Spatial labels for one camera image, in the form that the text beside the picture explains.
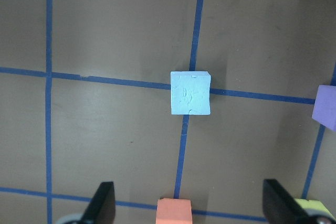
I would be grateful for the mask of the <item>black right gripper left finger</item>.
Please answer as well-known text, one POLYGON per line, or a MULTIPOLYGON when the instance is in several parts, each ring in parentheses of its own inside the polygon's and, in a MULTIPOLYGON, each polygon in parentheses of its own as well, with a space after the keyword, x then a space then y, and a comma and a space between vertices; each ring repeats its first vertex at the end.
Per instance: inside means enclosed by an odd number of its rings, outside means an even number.
POLYGON ((84 211, 80 223, 114 223, 115 203, 114 183, 102 182, 84 211))

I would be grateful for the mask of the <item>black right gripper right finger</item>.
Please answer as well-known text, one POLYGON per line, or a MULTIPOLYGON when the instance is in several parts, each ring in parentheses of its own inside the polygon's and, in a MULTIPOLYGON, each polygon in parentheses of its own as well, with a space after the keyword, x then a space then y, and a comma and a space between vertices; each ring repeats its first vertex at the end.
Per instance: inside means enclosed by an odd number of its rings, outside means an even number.
POLYGON ((270 224, 315 223, 276 179, 264 179, 262 209, 270 224))

